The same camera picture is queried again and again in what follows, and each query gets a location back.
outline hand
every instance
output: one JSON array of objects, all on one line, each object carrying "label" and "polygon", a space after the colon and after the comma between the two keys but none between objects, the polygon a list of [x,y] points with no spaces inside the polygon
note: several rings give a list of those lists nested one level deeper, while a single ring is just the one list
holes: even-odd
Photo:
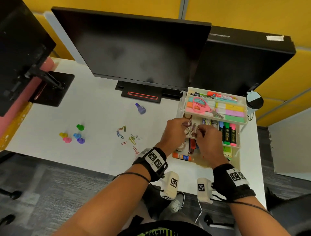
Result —
[{"label": "hand", "polygon": [[214,169],[228,163],[222,148],[222,133],[211,125],[198,125],[197,144],[200,151]]},{"label": "hand", "polygon": [[185,141],[188,123],[190,121],[187,118],[168,120],[161,141],[155,147],[160,148],[166,156],[172,154]]}]

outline green push pin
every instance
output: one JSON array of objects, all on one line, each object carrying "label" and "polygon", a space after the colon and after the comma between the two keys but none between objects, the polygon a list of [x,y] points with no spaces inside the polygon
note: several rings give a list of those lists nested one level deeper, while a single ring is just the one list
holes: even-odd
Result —
[{"label": "green push pin", "polygon": [[82,131],[84,130],[84,126],[83,125],[77,125],[78,130]]}]

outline yellow highlighter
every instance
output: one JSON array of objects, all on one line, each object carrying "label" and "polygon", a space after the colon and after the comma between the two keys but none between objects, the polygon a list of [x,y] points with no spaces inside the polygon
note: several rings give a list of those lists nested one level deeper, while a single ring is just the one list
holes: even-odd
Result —
[{"label": "yellow highlighter", "polygon": [[222,108],[222,109],[228,109],[231,111],[241,111],[244,112],[244,107],[242,106],[236,106],[236,105],[231,105],[231,104],[224,104],[220,102],[216,102],[216,108]]}]

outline sneaker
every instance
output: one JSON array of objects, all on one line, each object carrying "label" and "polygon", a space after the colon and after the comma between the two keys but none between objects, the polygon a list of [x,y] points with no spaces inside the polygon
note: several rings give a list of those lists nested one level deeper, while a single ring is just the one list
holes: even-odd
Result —
[{"label": "sneaker", "polygon": [[183,208],[184,202],[185,194],[183,192],[178,192],[176,198],[171,201],[167,208],[169,208],[172,213],[179,212]]}]

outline monitor base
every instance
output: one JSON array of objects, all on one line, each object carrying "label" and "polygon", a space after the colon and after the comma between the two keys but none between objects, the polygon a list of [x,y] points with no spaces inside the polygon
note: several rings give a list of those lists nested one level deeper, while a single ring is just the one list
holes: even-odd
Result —
[{"label": "monitor base", "polygon": [[162,97],[179,100],[183,96],[183,93],[180,90],[160,88],[124,81],[118,81],[115,89],[122,91],[122,97],[129,97],[156,103],[160,103]]},{"label": "monitor base", "polygon": [[42,81],[31,97],[30,102],[48,106],[59,106],[75,75],[55,71],[50,71],[49,74],[61,83],[63,89],[53,88],[52,85]]}]

